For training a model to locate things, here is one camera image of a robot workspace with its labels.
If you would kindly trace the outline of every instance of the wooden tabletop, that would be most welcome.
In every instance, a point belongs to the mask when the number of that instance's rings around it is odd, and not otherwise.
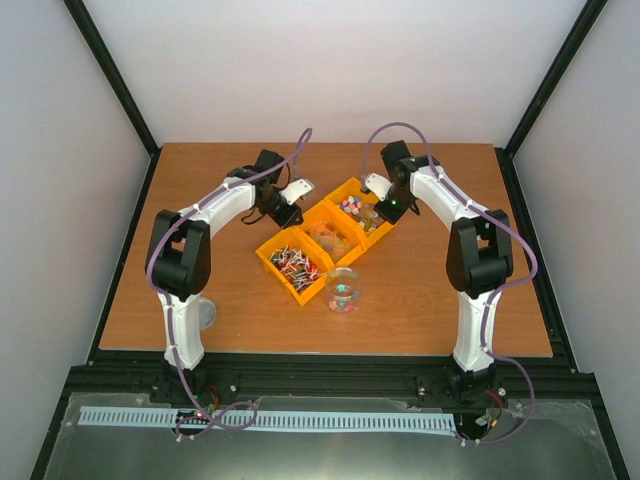
[[[374,145],[368,171],[384,174]],[[260,149],[286,156],[292,144],[166,144],[111,308],[102,349],[164,350],[160,302],[146,285],[144,260],[153,220],[162,209],[191,205],[236,166],[254,163]],[[418,145],[411,151],[420,153]],[[492,145],[436,144],[434,155],[451,179],[491,209],[513,219]],[[316,186],[306,210],[351,176],[358,176],[362,144],[310,144],[300,173]],[[352,264],[362,278],[359,309],[331,312],[318,294],[301,307],[264,273],[255,249],[278,232],[269,218],[253,226],[235,219],[211,243],[212,272],[203,296],[218,308],[202,332],[207,351],[448,355],[456,342],[458,299],[445,272],[448,231],[426,206],[407,212],[387,236]],[[526,274],[514,244],[515,271]],[[551,356],[531,284],[508,290],[496,315],[494,349],[517,356]]]

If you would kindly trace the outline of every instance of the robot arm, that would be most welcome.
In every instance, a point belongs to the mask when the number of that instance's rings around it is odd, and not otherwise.
[[[232,185],[241,179],[247,179],[256,173],[264,172],[283,159],[274,152],[263,150],[255,165],[236,168],[225,178],[222,186]],[[256,207],[260,213],[269,215],[280,227],[302,223],[302,213],[296,201],[313,190],[308,180],[297,180],[281,189],[275,186],[281,169],[263,177],[256,183],[246,183],[218,195],[202,209],[192,215],[180,226],[171,237],[171,241],[163,248],[153,265],[153,283],[168,292],[158,294],[162,303],[167,337],[165,359],[175,366],[175,359],[169,345],[167,303],[172,305],[172,324],[175,343],[180,363],[183,368],[193,370],[202,357],[204,348],[200,340],[201,323],[212,320],[215,316],[213,302],[201,298],[211,274],[210,242],[220,229],[236,215]],[[179,212],[163,210],[156,216],[151,235],[147,265],[152,252],[156,249],[162,236],[180,219],[188,207]],[[173,244],[182,244],[181,248]]]
[[[420,199],[449,229],[447,275],[459,292],[458,339],[453,358],[462,372],[485,370],[493,359],[480,343],[482,314],[489,295],[513,273],[511,238],[474,214],[469,206],[486,211],[507,225],[508,217],[502,210],[487,211],[486,207],[471,200],[449,180],[437,161],[434,160],[434,172],[428,165],[428,158],[411,156],[404,142],[387,145],[382,150],[382,159],[391,181],[376,174],[365,179],[366,188],[380,199],[375,208],[380,216],[396,223],[407,209],[419,214],[416,200]],[[453,195],[445,183],[458,195]],[[488,245],[480,247],[478,239],[488,241]],[[492,346],[499,297],[492,302],[485,327],[488,350]]]

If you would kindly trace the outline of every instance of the purple cable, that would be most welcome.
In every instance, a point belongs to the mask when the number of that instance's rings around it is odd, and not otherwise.
[[[182,371],[182,362],[180,361],[180,355],[178,354],[178,349],[177,347],[175,347],[175,333],[173,331],[173,305],[171,303],[171,296],[168,294],[168,292],[166,292],[165,290],[162,290],[161,288],[157,287],[152,280],[152,275],[151,273],[153,272],[153,267],[156,264],[156,261],[158,260],[158,256],[160,255],[160,252],[162,251],[162,249],[164,248],[164,246],[166,245],[166,243],[169,241],[169,238],[171,237],[171,235],[173,235],[178,228],[180,228],[180,225],[182,225],[184,222],[186,222],[190,217],[192,217],[199,209],[205,208],[209,202],[211,202],[214,198],[216,198],[218,195],[220,195],[222,192],[225,192],[227,190],[231,190],[232,188],[235,187],[239,187],[240,185],[245,185],[249,182],[252,182],[253,180],[257,180],[258,178],[262,178],[266,175],[269,175],[271,172],[274,172],[275,170],[282,168],[287,162],[291,161],[291,159],[296,159],[297,161],[297,157],[300,154],[300,152],[304,149],[304,147],[307,146],[307,144],[309,143],[309,140],[311,139],[311,135],[313,134],[313,130],[308,127],[306,128],[303,132],[302,135],[300,135],[300,138],[298,139],[298,143],[296,145],[296,149],[294,150],[294,152],[289,155],[287,158],[285,158],[282,162],[278,163],[277,165],[274,165],[273,167],[265,170],[264,172],[260,172],[252,177],[249,178],[245,178],[242,180],[239,180],[237,182],[234,182],[230,185],[222,185],[220,186],[220,188],[214,190],[213,192],[209,193],[208,195],[206,195],[202,200],[200,200],[196,205],[194,205],[193,208],[191,208],[189,211],[187,211],[182,217],[180,217],[180,219],[174,223],[169,230],[167,230],[167,232],[162,236],[162,238],[160,239],[160,241],[158,242],[158,245],[156,246],[155,250],[153,251],[153,253],[151,254],[151,258],[149,259],[149,264],[147,266],[147,271],[146,271],[146,279],[147,279],[147,284],[157,293],[163,294],[165,296],[165,300],[167,303],[167,332],[169,335],[169,345],[170,347],[172,347],[172,351],[173,351],[173,358],[176,364],[176,370],[178,371],[178,376],[180,377],[180,382],[182,383],[182,386],[187,394],[187,396],[189,397],[189,400],[191,400],[191,403],[193,404],[194,407],[196,407],[198,409],[198,411],[202,414],[202,416],[204,418],[206,418],[209,421],[209,424],[207,425],[207,427],[202,430],[201,432],[199,432],[196,435],[190,436],[190,438],[192,439],[196,439],[202,435],[204,435],[205,433],[209,432],[214,426],[218,426],[224,430],[244,430],[245,428],[250,427],[251,425],[253,425],[256,422],[256,418],[258,415],[258,411],[256,409],[256,406],[249,401],[241,401],[241,402],[236,402],[233,403],[231,405],[229,405],[227,408],[225,408],[222,412],[220,412],[218,415],[216,415],[215,417],[212,417],[211,415],[209,415],[209,412],[207,412],[204,408],[202,408],[202,406],[198,403],[198,400],[196,400],[196,398],[193,395],[193,392],[191,392],[191,389],[189,388],[189,384],[187,383],[187,379],[184,376],[184,372]],[[251,420],[247,423],[245,423],[244,425],[238,426],[238,427],[233,427],[230,425],[225,425],[223,423],[220,422],[220,419],[222,418],[222,416],[227,413],[229,410],[234,409],[236,407],[240,407],[240,406],[246,406],[248,408],[251,408],[254,412],[253,417],[251,418]],[[178,438],[181,438],[182,434],[179,433],[179,428],[180,426],[187,421],[188,419],[183,419],[181,420],[178,425],[176,426],[177,432],[178,432]]]
[[[302,135],[300,135],[300,138],[298,139],[298,145],[300,145],[300,143],[302,142],[307,130],[302,132]],[[293,152],[293,179],[298,180],[299,178],[300,178],[300,175],[298,173],[298,154],[296,152]]]
[[[387,123],[386,125],[383,125],[380,128],[378,128],[375,132],[373,132],[373,134],[371,135],[371,137],[369,137],[369,140],[367,141],[367,145],[365,147],[364,154],[362,156],[362,167],[361,167],[361,171],[360,171],[360,177],[362,179],[362,184],[364,185],[364,179],[365,179],[365,176],[366,176],[365,164],[366,164],[366,161],[367,161],[367,154],[369,153],[369,147],[371,146],[371,143],[373,142],[373,139],[380,132],[382,132],[383,130],[386,130],[387,128],[390,128],[390,127],[405,127],[405,128],[408,128],[409,130],[413,131],[416,135],[418,135],[418,137],[422,141],[422,144],[424,145],[424,147],[425,147],[425,149],[427,151],[427,157],[429,158],[429,167],[431,168],[431,172],[433,173],[433,175],[436,178],[438,178],[439,172],[438,172],[438,169],[435,166],[435,163],[433,162],[433,156],[431,154],[431,144],[429,144],[429,142],[427,141],[425,136],[422,134],[422,132],[420,132],[420,130],[418,130],[413,125],[410,125],[410,124],[405,123],[405,122],[391,122],[391,123]],[[467,204],[468,201],[471,200],[469,198],[465,198],[464,196],[462,196],[444,178],[439,179],[439,182],[442,184],[442,186],[444,186],[445,189],[447,189],[449,191],[449,193],[451,193],[451,195],[453,195],[462,204]],[[516,241],[520,245],[522,245],[522,248],[527,253],[527,256],[529,257],[529,260],[531,262],[531,270],[530,270],[528,275],[526,275],[525,277],[520,278],[518,280],[513,280],[511,282],[508,282],[508,283],[505,283],[503,285],[500,285],[487,298],[487,303],[485,304],[484,311],[482,312],[482,323],[480,324],[480,345],[482,346],[482,348],[487,348],[486,328],[487,328],[487,322],[489,320],[489,313],[490,313],[490,310],[491,310],[492,302],[495,300],[495,298],[502,291],[506,290],[507,288],[516,287],[518,285],[521,285],[521,284],[526,283],[529,280],[533,279],[533,277],[535,277],[536,274],[538,273],[538,259],[536,258],[535,254],[533,253],[533,250],[531,249],[529,244],[525,241],[524,238],[522,238],[518,234],[518,232],[516,232],[515,230],[509,228],[507,225],[505,225],[504,223],[496,220],[492,216],[488,215],[487,213],[485,213],[484,211],[482,211],[481,209],[476,207],[473,203],[468,204],[467,208],[469,210],[471,210],[472,212],[474,212],[475,214],[480,215],[486,221],[492,223],[496,227],[498,227],[501,230],[507,232],[511,237],[515,238]],[[513,437],[514,435],[516,435],[518,432],[520,432],[529,423],[529,421],[531,420],[531,417],[533,416],[533,411],[534,411],[534,407],[535,407],[535,390],[533,388],[533,382],[531,381],[531,377],[529,376],[529,374],[527,373],[525,368],[520,364],[520,362],[518,362],[517,360],[515,360],[513,358],[510,358],[510,357],[503,357],[502,355],[497,355],[497,354],[493,353],[491,350],[488,350],[488,349],[487,349],[486,353],[487,353],[487,355],[489,355],[491,358],[493,358],[495,360],[499,360],[499,361],[502,361],[502,362],[507,362],[507,363],[511,363],[512,365],[515,365],[515,367],[518,370],[520,370],[520,372],[524,376],[524,379],[527,382],[527,386],[529,387],[529,396],[531,398],[531,406],[529,408],[529,412],[527,413],[527,416],[525,417],[523,422],[520,425],[518,425],[518,427],[516,427],[514,430],[512,430],[508,434],[506,434],[503,437],[500,437],[500,438],[498,438],[496,440],[487,440],[487,441],[481,442],[482,445],[496,445],[496,444],[502,443],[503,441],[508,440],[509,438]],[[459,440],[462,440],[464,442],[464,439],[459,434],[456,433],[456,437]]]

